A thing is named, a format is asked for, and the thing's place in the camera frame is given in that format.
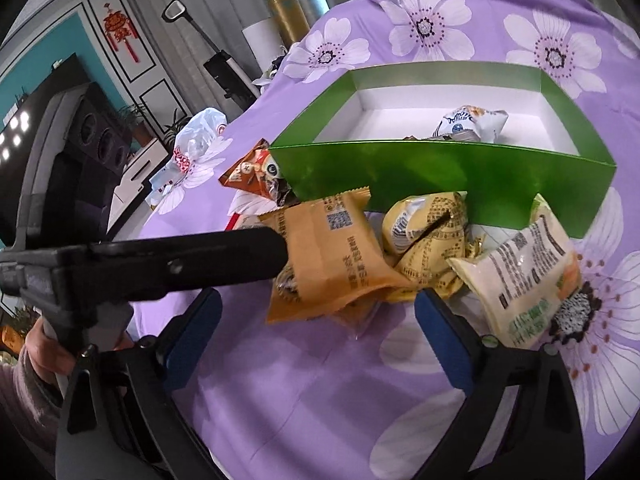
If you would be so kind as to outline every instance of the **white snack package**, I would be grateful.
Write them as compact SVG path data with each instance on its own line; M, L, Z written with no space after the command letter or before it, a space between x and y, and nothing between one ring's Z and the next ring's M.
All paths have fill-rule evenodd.
M492 251L447 260L480 299L492 333L514 348L530 348L582 283L574 245L540 195L530 220Z
M474 131L482 142L493 144L500 135L509 114L504 110L485 110L465 105L445 115L433 137L450 136L464 130Z

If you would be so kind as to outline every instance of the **teal wall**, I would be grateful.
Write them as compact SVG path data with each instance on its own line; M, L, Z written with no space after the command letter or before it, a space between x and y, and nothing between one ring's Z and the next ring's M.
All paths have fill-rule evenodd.
M40 38L0 80L0 120L14 105L15 96L22 94L22 87L31 93L51 73L55 61L73 53L78 55L89 77L101 86L113 107L117 110L126 106L89 41L80 16L74 13Z

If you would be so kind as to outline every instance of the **bed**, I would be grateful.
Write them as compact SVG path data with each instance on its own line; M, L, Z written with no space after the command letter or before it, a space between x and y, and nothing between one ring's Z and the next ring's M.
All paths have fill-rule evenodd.
M430 20L437 13L439 43L409 37L409 14ZM556 42L557 56L539 57L541 38ZM340 44L341 54L321 64L316 53L329 42ZM590 0L350 0L313 26L265 95L228 126L215 153L194 163L141 237L223 230L237 198L220 186L220 174L260 138L273 140L348 67L487 60L552 72L618 164L591 229L576 241L584 280L598 302L590 303L578 336L554 342L574 385L590 476L640 406L640 232L634 229L640 217L634 199L640 177L634 155L640 150L639 56L633 29ZM489 247L510 236L498 228L474 229L487 234ZM175 395L230 478L411 478L463 401L411 305L381 309L367 333L354 340L325 319L265 325L270 290L270 283L220 288L222 322L190 384ZM158 334L195 296L175 293L138 304L140 335ZM486 329L473 295L455 299L452 308L476 330ZM476 465L491 460L513 401L514 392L507 391Z

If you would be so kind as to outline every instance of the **blue gripper pad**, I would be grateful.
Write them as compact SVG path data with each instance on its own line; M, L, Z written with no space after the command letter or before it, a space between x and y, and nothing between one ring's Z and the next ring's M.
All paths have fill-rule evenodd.
M444 308L449 308L442 300L439 301ZM449 383L454 388L464 391L468 397L473 392L474 382L473 366L465 346L424 291L416 296L414 307L415 319L418 320Z
M187 385L221 318L222 298L212 289L167 356L166 392L180 390Z

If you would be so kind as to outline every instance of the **speaker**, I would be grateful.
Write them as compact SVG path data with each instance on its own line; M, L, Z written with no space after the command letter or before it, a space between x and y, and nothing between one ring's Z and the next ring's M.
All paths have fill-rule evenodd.
M131 137L96 83L56 94L22 182L15 250L105 240Z
M100 166L122 176L132 133L96 83L83 85L68 142Z

